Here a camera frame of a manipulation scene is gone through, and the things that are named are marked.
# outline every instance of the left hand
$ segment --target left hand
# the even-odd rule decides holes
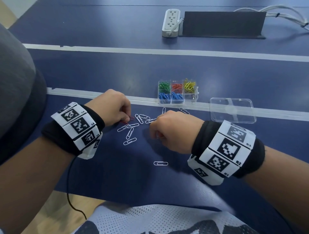
[[[85,106],[95,111],[103,119],[105,126],[113,125],[120,120],[130,121],[131,103],[121,92],[109,89]]]

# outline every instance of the black panel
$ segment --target black panel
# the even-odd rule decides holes
[[[266,12],[186,11],[182,36],[261,38]]]

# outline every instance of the right hand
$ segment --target right hand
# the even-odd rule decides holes
[[[191,154],[195,138],[204,121],[180,111],[168,111],[150,124],[150,136],[157,136],[172,151]]]

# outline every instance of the clear plastic lid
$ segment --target clear plastic lid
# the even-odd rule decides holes
[[[255,123],[252,101],[242,98],[211,98],[210,116],[213,121],[232,123]]]

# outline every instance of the black cable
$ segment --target black cable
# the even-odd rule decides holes
[[[291,225],[289,224],[289,222],[285,219],[285,217],[283,217],[283,215],[280,214],[280,212],[277,211],[276,209],[275,209],[275,211],[276,211],[276,212],[279,214],[279,216],[285,221],[285,223],[286,223],[286,224],[288,225],[288,227],[290,228],[291,232],[292,232],[293,234],[296,234],[296,233],[294,232],[293,228],[291,227]]]
[[[81,212],[81,213],[84,215],[85,219],[87,220],[87,217],[86,217],[85,213],[84,213],[83,211],[81,211],[81,210],[76,209],[76,208],[72,205],[72,203],[70,202],[70,198],[69,198],[69,176],[70,176],[70,171],[71,171],[72,165],[73,165],[73,163],[74,163],[74,161],[75,161],[76,158],[77,158],[77,157],[73,158],[73,160],[72,160],[72,162],[71,162],[71,164],[70,164],[70,166],[69,166],[68,175],[67,175],[67,177],[66,177],[66,198],[68,199],[68,203],[69,203],[69,205],[72,207],[72,209],[75,210],[75,211]]]

